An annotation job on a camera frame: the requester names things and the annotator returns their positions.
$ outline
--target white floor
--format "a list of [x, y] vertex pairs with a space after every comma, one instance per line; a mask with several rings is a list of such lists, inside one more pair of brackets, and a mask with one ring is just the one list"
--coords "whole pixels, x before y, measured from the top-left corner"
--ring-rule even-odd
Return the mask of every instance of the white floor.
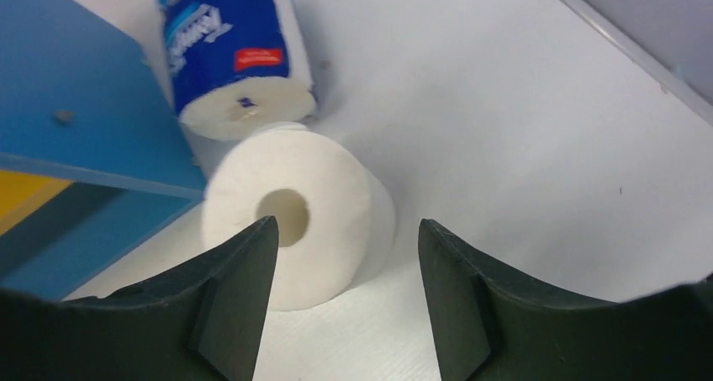
[[[78, 0], [141, 42], [154, 0]], [[582, 294], [630, 299], [713, 271], [713, 129], [558, 0], [297, 0], [324, 118], [392, 194], [378, 278], [269, 313], [256, 380], [436, 380], [421, 218]], [[202, 251], [199, 209], [77, 290]]]

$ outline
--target white toilet paper roll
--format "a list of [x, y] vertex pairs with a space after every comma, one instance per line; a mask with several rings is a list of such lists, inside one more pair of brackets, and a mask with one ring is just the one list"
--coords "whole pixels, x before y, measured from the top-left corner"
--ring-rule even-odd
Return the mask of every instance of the white toilet paper roll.
[[204, 245], [215, 247], [265, 215], [280, 230], [271, 310], [334, 298], [366, 254], [383, 260], [393, 243], [386, 189], [342, 146], [309, 131], [263, 131], [225, 157], [206, 192]]

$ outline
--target blue cabinet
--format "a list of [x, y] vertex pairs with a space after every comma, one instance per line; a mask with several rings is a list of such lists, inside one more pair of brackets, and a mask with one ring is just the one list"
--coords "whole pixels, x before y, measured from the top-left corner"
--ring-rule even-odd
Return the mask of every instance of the blue cabinet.
[[0, 236], [0, 285], [60, 299], [197, 204], [205, 179], [128, 35], [72, 0], [0, 0], [0, 16], [0, 169], [78, 184]]

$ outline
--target paper towel roll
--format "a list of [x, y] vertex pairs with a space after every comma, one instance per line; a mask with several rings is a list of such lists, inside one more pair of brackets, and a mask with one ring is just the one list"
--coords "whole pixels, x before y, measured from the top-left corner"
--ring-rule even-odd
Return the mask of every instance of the paper towel roll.
[[159, 0], [180, 121], [239, 140], [316, 109], [291, 0]]
[[314, 107], [309, 89], [297, 80], [253, 77], [214, 89], [189, 103], [181, 122], [210, 139], [243, 139], [265, 124], [301, 120]]
[[280, 230], [271, 310], [334, 298], [366, 254], [383, 260], [393, 243], [383, 185], [333, 140], [294, 127], [255, 134], [228, 153], [206, 191], [203, 243], [215, 247], [265, 215]]

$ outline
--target screw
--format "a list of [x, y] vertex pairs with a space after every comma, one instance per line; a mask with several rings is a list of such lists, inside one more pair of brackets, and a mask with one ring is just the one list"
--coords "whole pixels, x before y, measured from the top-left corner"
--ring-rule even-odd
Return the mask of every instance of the screw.
[[54, 115], [57, 124], [61, 124], [63, 126], [70, 124], [72, 120], [74, 120], [74, 112], [71, 110], [59, 109], [55, 111]]

